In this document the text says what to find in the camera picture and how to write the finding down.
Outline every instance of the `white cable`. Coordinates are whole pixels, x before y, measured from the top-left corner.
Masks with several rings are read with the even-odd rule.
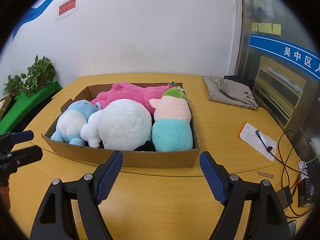
[[[311,163],[312,161],[314,161],[316,158],[318,158],[319,156],[314,157],[311,161],[307,162],[307,163]]]

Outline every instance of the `metal screw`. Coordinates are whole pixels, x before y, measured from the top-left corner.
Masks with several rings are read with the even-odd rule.
[[[60,182],[60,179],[54,179],[54,180],[52,181],[52,184],[53,184],[53,185],[57,185],[59,182]]]
[[[262,184],[265,185],[265,186],[270,186],[270,181],[267,180],[267,179],[264,179],[264,180],[262,181]]]
[[[84,179],[85,180],[90,180],[90,179],[92,179],[92,174],[86,174],[85,176],[84,176]]]
[[[236,174],[231,174],[230,179],[233,181],[237,181],[239,179],[239,177]]]

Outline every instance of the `blue wave wall decoration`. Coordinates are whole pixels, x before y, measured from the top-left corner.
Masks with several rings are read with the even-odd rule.
[[[49,6],[49,4],[52,2],[53,0],[45,0],[39,7],[37,8],[30,8],[25,15],[21,18],[21,20],[18,22],[16,28],[13,31],[13,39],[15,38],[15,36],[18,33],[18,30],[20,29],[20,27],[22,25],[24,25],[27,22],[31,22],[34,19],[38,18],[43,12],[44,10]]]

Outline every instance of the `green tablecloth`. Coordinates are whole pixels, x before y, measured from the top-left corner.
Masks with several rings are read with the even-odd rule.
[[[34,107],[62,87],[58,82],[47,84],[43,89],[27,98],[24,93],[16,96],[16,102],[8,113],[0,120],[0,135],[10,132]]]

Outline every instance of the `green plant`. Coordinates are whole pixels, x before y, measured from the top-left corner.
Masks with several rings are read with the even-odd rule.
[[[6,86],[4,91],[7,91],[12,96],[16,96],[22,92],[23,82],[21,81],[21,77],[18,75],[15,75],[14,78],[9,75],[8,82],[4,85]]]
[[[45,56],[42,59],[38,59],[38,55],[34,64],[28,67],[27,70],[27,75],[21,74],[21,77],[26,79],[23,86],[23,92],[26,97],[32,96],[36,91],[44,88],[47,83],[52,82],[56,74],[51,60]]]

